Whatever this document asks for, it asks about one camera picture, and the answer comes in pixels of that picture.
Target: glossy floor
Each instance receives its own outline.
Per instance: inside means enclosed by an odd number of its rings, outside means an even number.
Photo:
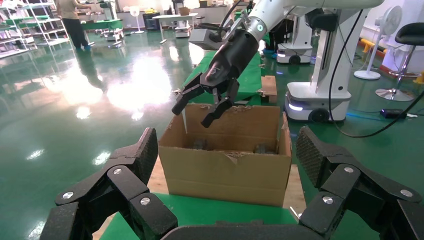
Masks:
[[[160,45],[158,32],[126,37],[120,48],[108,48],[104,39],[91,52],[74,52],[69,44],[40,48],[4,58],[0,88],[0,232],[8,240],[35,240],[43,228],[57,193],[99,170],[116,148],[136,142],[147,127],[160,137],[168,125],[174,96],[200,62],[204,51],[175,39]],[[264,75],[276,75],[278,95],[286,84],[307,81],[311,65],[283,66],[264,59]],[[356,60],[354,67],[362,62]],[[352,77],[350,107],[363,111],[405,108],[375,95],[392,81],[364,81]],[[420,86],[405,84],[417,92]],[[283,106],[284,98],[278,104]],[[415,109],[424,108],[420,102]],[[342,129],[352,134],[369,133],[387,122],[377,114],[350,111]],[[353,139],[341,135],[332,124],[309,124],[324,141],[337,143],[365,166],[424,194],[424,118],[397,123],[380,135]],[[304,123],[290,122],[293,141]],[[299,168],[306,200],[316,190]],[[348,213],[338,239],[372,239],[376,234]]]

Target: white table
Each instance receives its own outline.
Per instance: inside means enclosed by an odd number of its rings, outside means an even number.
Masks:
[[[160,42],[160,44],[163,44],[164,42],[166,42],[167,40],[164,38],[164,30],[162,29],[162,21],[190,21],[193,24],[193,28],[195,27],[195,20],[193,19],[195,16],[197,16],[198,13],[190,13],[188,15],[185,16],[181,16],[180,14],[176,14],[176,15],[159,15],[159,16],[154,16],[152,17],[152,19],[157,19],[159,20],[159,29],[160,29],[160,35],[162,36],[162,41]]]

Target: white fan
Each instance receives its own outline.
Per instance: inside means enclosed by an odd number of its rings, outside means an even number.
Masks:
[[[135,19],[137,19],[137,27],[138,27],[138,31],[135,31],[135,34],[142,34],[145,31],[140,30],[140,24],[139,24],[139,15],[140,15],[140,7],[139,6],[130,6],[129,7],[129,13],[131,14],[131,16],[135,17]]]
[[[366,70],[355,71],[353,74],[355,77],[366,80],[376,80],[381,77],[380,73],[370,71],[371,66],[373,65],[374,57],[376,56],[377,48],[379,47],[382,35],[387,36],[393,34],[396,29],[398,29],[401,20],[402,8],[400,6],[393,6],[387,9],[383,16],[375,20],[375,25],[380,27],[380,32],[378,33],[377,41],[375,42],[374,48],[372,49],[371,59],[369,59],[368,67]]]

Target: silver screw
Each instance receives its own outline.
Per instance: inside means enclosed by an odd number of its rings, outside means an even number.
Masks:
[[[147,205],[147,204],[149,204],[149,203],[150,203],[150,198],[148,198],[148,197],[143,197],[143,198],[140,200],[140,203],[141,203],[141,205]]]
[[[113,171],[113,174],[120,174],[120,173],[122,173],[122,169],[120,168],[117,168]]]
[[[348,172],[348,173],[353,173],[354,172],[354,170],[352,168],[350,168],[350,167],[345,167],[344,170],[346,172]]]
[[[403,195],[405,195],[405,196],[407,196],[407,197],[412,197],[413,196],[412,192],[410,192],[410,191],[408,191],[406,189],[400,190],[400,193],[403,194]]]
[[[322,198],[322,200],[324,201],[324,203],[326,204],[332,204],[333,203],[333,199],[329,196],[325,196]]]
[[[70,199],[72,196],[74,195],[74,192],[72,191],[68,191],[67,193],[65,193],[62,198],[63,199]]]

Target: open cardboard box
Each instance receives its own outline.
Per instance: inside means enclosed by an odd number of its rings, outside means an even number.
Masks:
[[[159,141],[169,193],[282,206],[292,164],[286,116],[276,106],[234,106],[204,128],[209,107],[187,105],[185,122],[174,116]],[[196,139],[206,150],[192,149]],[[253,153],[259,144],[277,154]]]

